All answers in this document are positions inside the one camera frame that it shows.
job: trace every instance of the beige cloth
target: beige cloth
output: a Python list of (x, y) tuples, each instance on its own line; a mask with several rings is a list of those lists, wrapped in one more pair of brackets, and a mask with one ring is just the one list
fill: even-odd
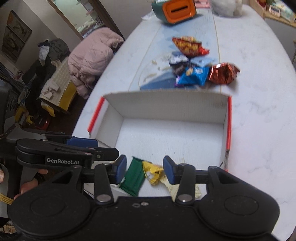
[[(178, 193), (178, 190), (179, 190), (179, 184), (176, 184), (176, 185), (171, 185), (168, 181), (168, 178), (166, 177), (166, 175), (164, 175), (161, 179), (160, 179), (160, 182), (163, 183), (168, 191), (170, 192), (170, 195), (172, 197), (172, 200), (173, 202), (176, 200), (176, 196), (177, 196), (177, 193)], [(200, 196), (201, 196), (201, 191), (199, 189), (199, 186), (198, 184), (195, 184), (195, 200), (198, 199)]]
[(58, 68), (62, 63), (57, 59), (52, 61), (52, 65)]
[(59, 106), (59, 103), (61, 101), (61, 98), (67, 89), (68, 85), (71, 83), (70, 73), (68, 69), (68, 57), (66, 57), (61, 65), (57, 68), (57, 70), (54, 72), (52, 77), (46, 82), (41, 92), (47, 93), (48, 86), (51, 86), (50, 82), (53, 81), (56, 83), (59, 87), (57, 91), (53, 90), (51, 91), (52, 96), (50, 98), (47, 98), (44, 94), (40, 94), (39, 98), (45, 99), (52, 104)]

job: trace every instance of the clothing pile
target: clothing pile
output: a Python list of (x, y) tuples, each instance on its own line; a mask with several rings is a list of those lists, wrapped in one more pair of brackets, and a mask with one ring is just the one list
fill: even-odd
[(43, 87), (61, 65), (61, 62), (70, 55), (67, 44), (61, 39), (46, 40), (39, 43), (38, 47), (39, 60), (22, 76), (22, 80), (30, 89), (25, 105), (30, 115), (33, 116), (43, 111), (41, 100), (39, 100), (40, 93), (43, 92), (45, 96), (50, 97), (53, 91), (58, 90), (58, 85), (52, 81), (46, 85), (46, 88), (43, 89)]
[(70, 54), (68, 65), (71, 80), (84, 99), (89, 97), (96, 80), (123, 42), (123, 38), (109, 28), (100, 28), (92, 32)]

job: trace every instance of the blue snack bag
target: blue snack bag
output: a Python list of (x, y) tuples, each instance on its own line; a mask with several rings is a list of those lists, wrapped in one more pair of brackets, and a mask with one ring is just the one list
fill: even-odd
[(179, 85), (200, 85), (204, 86), (209, 74), (209, 67), (190, 66), (180, 77)]

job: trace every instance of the blue gripper pad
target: blue gripper pad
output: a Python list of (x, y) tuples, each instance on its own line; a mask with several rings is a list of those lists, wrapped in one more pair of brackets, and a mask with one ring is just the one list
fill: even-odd
[(95, 139), (87, 139), (87, 138), (78, 138), (72, 137), (66, 141), (67, 145), (77, 146), (77, 147), (98, 147), (99, 143)]
[(176, 165), (173, 160), (169, 156), (165, 156), (163, 158), (163, 170), (165, 171), (165, 175), (168, 178), (170, 184), (175, 184), (175, 176), (173, 171), (173, 166)]
[(122, 181), (123, 176), (126, 173), (126, 162), (126, 156), (124, 156), (117, 166), (116, 184), (119, 184)]

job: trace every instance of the yellow snack wrapper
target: yellow snack wrapper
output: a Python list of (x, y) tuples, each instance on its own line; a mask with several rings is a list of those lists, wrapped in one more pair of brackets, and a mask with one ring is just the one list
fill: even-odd
[(143, 161), (143, 170), (151, 185), (156, 185), (163, 176), (163, 167), (148, 161)]
[[(166, 177), (166, 175), (164, 175), (161, 179), (160, 179), (160, 182), (163, 183), (168, 191), (170, 192), (170, 195), (172, 197), (172, 200), (173, 202), (176, 200), (176, 196), (177, 196), (177, 192), (178, 192), (178, 189), (179, 189), (179, 184), (176, 184), (176, 185), (171, 185), (168, 181), (168, 178)], [(201, 191), (198, 187), (198, 184), (195, 184), (195, 199), (199, 198), (201, 196)]]

